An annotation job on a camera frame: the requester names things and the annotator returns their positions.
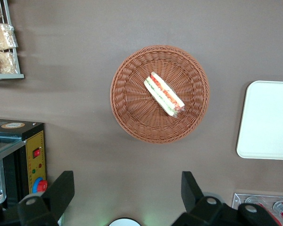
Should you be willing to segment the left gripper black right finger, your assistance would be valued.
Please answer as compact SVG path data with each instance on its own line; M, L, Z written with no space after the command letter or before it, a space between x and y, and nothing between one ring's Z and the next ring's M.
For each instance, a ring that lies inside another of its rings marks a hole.
M277 226L270 213L255 204L233 209L214 196L205 196L190 171L183 171L181 197L186 212L173 226Z

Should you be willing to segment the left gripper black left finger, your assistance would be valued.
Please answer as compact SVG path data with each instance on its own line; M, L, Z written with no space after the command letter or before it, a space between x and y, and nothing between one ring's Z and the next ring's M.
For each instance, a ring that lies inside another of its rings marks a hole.
M74 173L64 171L45 192L31 194L18 204L20 225L57 226L74 194Z

